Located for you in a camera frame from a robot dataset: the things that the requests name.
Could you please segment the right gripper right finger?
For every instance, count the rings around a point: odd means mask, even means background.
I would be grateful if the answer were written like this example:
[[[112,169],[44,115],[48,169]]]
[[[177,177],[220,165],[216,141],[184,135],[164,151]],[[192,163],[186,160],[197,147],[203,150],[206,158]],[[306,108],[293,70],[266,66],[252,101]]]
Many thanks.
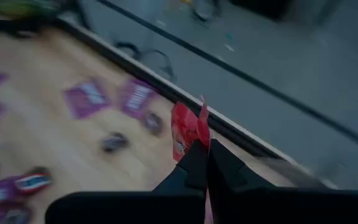
[[[277,187],[216,139],[208,191],[217,224],[358,224],[358,190]]]

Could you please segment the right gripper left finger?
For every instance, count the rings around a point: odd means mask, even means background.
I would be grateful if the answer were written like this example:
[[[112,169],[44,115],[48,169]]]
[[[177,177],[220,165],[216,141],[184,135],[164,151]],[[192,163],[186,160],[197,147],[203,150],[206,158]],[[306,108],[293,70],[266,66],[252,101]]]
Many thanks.
[[[204,224],[207,161],[195,140],[153,190],[74,192],[48,206],[45,224]]]

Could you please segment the red candy pack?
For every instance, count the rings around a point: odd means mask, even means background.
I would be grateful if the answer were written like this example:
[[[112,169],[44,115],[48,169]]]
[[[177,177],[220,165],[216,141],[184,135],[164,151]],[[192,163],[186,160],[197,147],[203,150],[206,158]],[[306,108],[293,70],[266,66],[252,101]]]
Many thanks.
[[[210,149],[208,105],[203,96],[201,99],[203,104],[198,116],[182,102],[176,103],[171,110],[173,158],[177,162],[190,150],[195,140],[200,140],[207,152]]]

